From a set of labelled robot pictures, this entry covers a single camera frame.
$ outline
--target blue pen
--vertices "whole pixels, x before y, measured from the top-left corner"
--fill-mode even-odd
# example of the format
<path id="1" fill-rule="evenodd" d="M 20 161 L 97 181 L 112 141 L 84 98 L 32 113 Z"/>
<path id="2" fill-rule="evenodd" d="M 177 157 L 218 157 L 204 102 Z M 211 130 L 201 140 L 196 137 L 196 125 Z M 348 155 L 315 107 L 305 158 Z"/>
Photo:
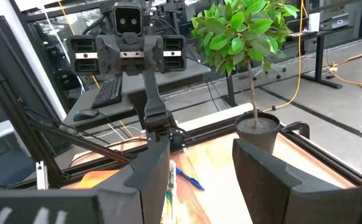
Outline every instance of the blue pen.
<path id="1" fill-rule="evenodd" d="M 205 191 L 205 189 L 199 184 L 199 181 L 195 180 L 192 177 L 189 177 L 187 174 L 182 172 L 179 168 L 177 169 L 177 174 L 180 174 L 183 178 L 185 178 L 187 181 L 189 181 L 193 186 L 195 186 L 197 189 Z"/>

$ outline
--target floor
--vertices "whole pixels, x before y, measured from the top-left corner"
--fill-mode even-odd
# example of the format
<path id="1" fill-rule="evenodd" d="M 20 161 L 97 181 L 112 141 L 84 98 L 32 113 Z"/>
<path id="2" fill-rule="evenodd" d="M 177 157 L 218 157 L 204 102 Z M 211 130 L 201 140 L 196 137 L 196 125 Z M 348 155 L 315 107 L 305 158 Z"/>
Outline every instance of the floor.
<path id="1" fill-rule="evenodd" d="M 333 49 L 329 49 L 324 53 L 325 60 L 329 62 L 339 62 L 348 57 L 362 54 L 362 40 L 342 45 Z M 299 66 L 298 60 L 293 59 L 282 63 L 287 67 L 287 72 L 282 74 L 281 80 L 275 83 L 275 75 L 270 73 L 265 77 L 260 77 L 255 82 L 256 86 L 266 85 L 268 88 L 280 95 L 287 98 L 292 98 L 297 86 L 297 77 L 291 78 L 298 74 Z M 314 70 L 315 54 L 307 55 L 302 60 L 302 70 L 309 72 Z M 337 74 L 355 82 L 362 82 L 362 58 L 356 59 L 338 67 Z M 295 102 L 305 105 L 325 116 L 328 116 L 335 121 L 341 122 L 347 126 L 355 128 L 362 132 L 362 88 L 343 83 L 336 78 L 331 79 L 332 82 L 343 84 L 343 88 L 336 90 L 327 86 L 322 86 L 317 83 L 312 83 L 307 80 L 301 80 L 299 93 L 295 98 Z M 250 92 L 243 91 L 247 89 L 248 82 L 234 77 L 235 91 L 240 91 L 235 95 L 236 102 L 243 104 L 250 102 Z M 197 85 L 187 90 L 178 90 L 162 96 L 168 109 L 173 112 L 175 119 L 181 123 L 194 118 L 199 118 L 207 114 L 215 113 L 219 110 L 227 109 L 228 105 L 225 104 L 219 95 L 226 93 L 225 79 L 214 81 L 215 89 L 210 85 L 211 94 L 214 98 L 215 104 L 212 102 L 210 92 L 206 84 Z M 256 101 L 261 109 L 270 108 L 272 105 L 281 105 L 285 101 L 276 98 L 260 89 L 256 89 Z M 289 124 L 294 121 L 305 121 L 311 128 L 311 140 L 323 147 L 330 154 L 339 158 L 358 172 L 362 173 L 362 137 L 346 131 L 332 123 L 326 122 L 317 116 L 305 112 L 293 105 L 285 106 L 271 112 L 278 116 L 280 120 Z M 132 117 L 125 119 L 130 132 L 133 135 L 138 135 L 139 128 L 137 118 Z M 115 142 L 120 138 L 108 126 L 100 126 L 88 130 L 89 133 L 94 133 L 97 136 L 102 136 L 103 139 Z M 84 149 L 73 146 L 69 151 L 57 157 L 57 162 L 61 168 L 69 166 L 74 155 L 84 151 Z"/>

